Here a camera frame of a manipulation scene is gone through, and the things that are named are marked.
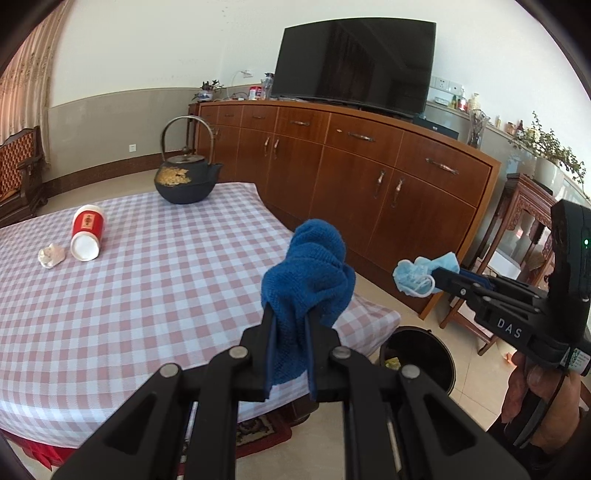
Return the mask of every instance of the chair cushion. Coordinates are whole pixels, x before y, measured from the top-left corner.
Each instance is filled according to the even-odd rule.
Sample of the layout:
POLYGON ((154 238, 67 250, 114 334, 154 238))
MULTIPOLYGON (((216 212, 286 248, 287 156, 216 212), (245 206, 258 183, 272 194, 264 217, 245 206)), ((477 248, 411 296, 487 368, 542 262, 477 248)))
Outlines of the chair cushion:
POLYGON ((34 148, 35 133, 33 131, 0 147, 0 192, 4 194, 11 190, 20 190, 22 177, 17 165, 32 157, 34 148))

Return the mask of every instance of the checkered tablecloth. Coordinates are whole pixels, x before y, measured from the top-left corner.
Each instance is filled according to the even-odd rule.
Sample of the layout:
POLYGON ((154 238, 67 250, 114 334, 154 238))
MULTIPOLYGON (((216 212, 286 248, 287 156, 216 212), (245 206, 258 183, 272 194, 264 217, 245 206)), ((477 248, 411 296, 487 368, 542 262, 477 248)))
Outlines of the checkered tablecloth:
MULTIPOLYGON (((260 323, 260 283, 291 232, 252 184, 215 187, 193 205, 157 193, 99 203, 99 258, 71 255, 52 270, 37 252, 69 244, 76 209, 0 230, 0 429, 78 447, 166 362, 206 363, 260 323)), ((336 323, 345 345, 370 354, 398 313, 354 296, 336 323)), ((246 420, 304 395, 305 375, 274 387, 246 420)))

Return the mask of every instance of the small container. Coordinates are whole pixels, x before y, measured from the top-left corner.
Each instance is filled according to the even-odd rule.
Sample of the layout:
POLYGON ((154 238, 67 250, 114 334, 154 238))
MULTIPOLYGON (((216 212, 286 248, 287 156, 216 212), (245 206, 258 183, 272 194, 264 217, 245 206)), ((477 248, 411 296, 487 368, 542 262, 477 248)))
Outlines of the small container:
POLYGON ((105 212, 96 205, 84 205, 74 214, 70 252, 82 262, 94 260, 100 253, 105 212))
POLYGON ((256 100, 256 89, 257 86, 253 85, 249 90, 248 90, 248 99, 249 100, 256 100))

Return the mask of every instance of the cabinet door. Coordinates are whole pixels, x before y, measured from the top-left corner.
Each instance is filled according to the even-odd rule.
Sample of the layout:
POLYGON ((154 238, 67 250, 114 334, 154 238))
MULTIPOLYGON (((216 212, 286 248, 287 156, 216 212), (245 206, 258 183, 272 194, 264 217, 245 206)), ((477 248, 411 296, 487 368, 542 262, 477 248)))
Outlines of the cabinet door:
POLYGON ((223 164, 219 181, 235 181, 240 129, 238 127, 220 125, 215 128, 215 131, 216 138, 213 147, 213 162, 223 164))
POLYGON ((276 135, 271 149, 268 201, 301 220, 312 203, 322 145, 276 135))
POLYGON ((398 261, 456 252, 476 209, 411 175, 394 170, 366 253, 387 272, 398 261))
POLYGON ((347 247, 363 255, 378 221, 392 171, 358 155, 325 147, 310 217, 337 227, 347 247))
POLYGON ((273 134, 270 132, 240 129, 236 181, 254 183, 262 199, 265 199, 266 194, 272 141, 273 134))

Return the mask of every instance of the metal pin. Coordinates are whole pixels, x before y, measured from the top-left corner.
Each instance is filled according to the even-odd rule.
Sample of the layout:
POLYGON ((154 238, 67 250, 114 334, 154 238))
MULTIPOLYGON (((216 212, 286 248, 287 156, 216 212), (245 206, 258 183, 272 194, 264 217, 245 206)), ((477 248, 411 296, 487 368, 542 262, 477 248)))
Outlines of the metal pin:
POLYGON ((160 375, 164 378, 174 377, 178 373, 178 366, 175 364, 166 364, 160 367, 160 375))
POLYGON ((351 350, 346 346, 340 345, 333 348, 332 354, 339 360, 345 360, 351 356, 351 350))
POLYGON ((400 373, 402 373, 402 376, 404 378, 409 378, 412 380, 413 378, 417 378, 421 374, 421 369, 416 365, 404 365, 400 373))
POLYGON ((246 356, 248 355, 248 348, 242 345, 233 346, 232 348, 230 348, 229 353, 232 358, 246 358, 246 356))

